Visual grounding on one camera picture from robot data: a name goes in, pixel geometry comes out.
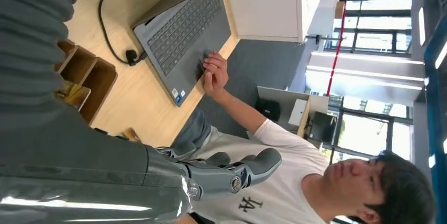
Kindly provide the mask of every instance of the power cord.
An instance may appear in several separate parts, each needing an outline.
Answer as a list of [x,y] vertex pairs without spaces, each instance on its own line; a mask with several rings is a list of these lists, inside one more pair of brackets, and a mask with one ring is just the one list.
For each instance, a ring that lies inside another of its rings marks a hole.
[[112,44],[110,44],[109,37],[107,35],[107,31],[105,30],[104,26],[104,20],[102,19],[102,4],[104,3],[104,0],[99,0],[98,5],[98,18],[99,23],[101,25],[102,34],[104,35],[105,42],[107,43],[107,46],[109,47],[110,52],[113,54],[113,56],[121,63],[129,65],[129,66],[135,66],[137,63],[141,62],[142,60],[146,59],[148,55],[146,53],[143,53],[140,55],[140,57],[137,59],[137,52],[135,50],[127,50],[126,51],[126,59],[127,61],[121,59],[115,52],[115,50],[112,47]]

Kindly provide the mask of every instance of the desk surface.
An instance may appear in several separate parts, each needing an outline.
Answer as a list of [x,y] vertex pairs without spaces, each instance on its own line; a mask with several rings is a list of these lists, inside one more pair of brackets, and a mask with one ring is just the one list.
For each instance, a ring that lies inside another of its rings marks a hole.
[[[109,40],[118,56],[128,49],[141,52],[130,26],[160,0],[105,0],[103,19]],[[99,0],[78,0],[73,19],[67,22],[69,39],[116,67],[118,79],[105,100],[92,126],[117,134],[132,127],[143,143],[152,146],[170,145],[196,108],[204,92],[201,81],[189,94],[181,108],[169,98],[152,66],[142,62],[134,67],[121,64],[113,57],[101,32],[97,16]],[[239,39],[229,1],[223,0],[232,36],[220,50],[228,58]]]

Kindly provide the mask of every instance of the gray carpet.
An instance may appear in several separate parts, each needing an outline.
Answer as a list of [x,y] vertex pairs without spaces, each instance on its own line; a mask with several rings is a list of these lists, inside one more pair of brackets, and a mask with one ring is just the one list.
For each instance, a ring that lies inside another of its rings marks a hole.
[[[293,42],[240,41],[228,60],[230,79],[226,89],[255,106],[258,85],[277,89],[290,86],[303,49],[304,45]],[[219,131],[247,138],[246,130],[209,97],[204,96],[197,109],[201,109],[208,122]]]

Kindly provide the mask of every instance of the black cable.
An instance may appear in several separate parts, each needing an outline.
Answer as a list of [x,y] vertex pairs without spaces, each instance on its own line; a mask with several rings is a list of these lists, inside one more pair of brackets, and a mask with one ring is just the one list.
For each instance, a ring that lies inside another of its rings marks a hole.
[[129,62],[121,59],[118,57],[118,55],[115,53],[115,50],[112,48],[112,45],[110,44],[109,41],[109,37],[107,35],[107,31],[105,30],[105,26],[104,26],[104,21],[102,19],[102,4],[104,3],[104,0],[99,0],[99,5],[98,5],[98,18],[99,18],[99,23],[101,25],[101,29],[102,29],[102,34],[104,35],[105,38],[105,42],[107,43],[107,46],[109,47],[110,52],[113,54],[113,56],[115,56],[115,58],[121,62],[124,63],[126,65],[130,65]]

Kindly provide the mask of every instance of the gray laptop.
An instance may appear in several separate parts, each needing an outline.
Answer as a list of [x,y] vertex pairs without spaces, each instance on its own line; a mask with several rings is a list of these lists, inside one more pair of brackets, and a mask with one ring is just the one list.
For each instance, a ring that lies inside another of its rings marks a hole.
[[222,0],[162,0],[133,30],[179,107],[203,75],[206,54],[231,35]]

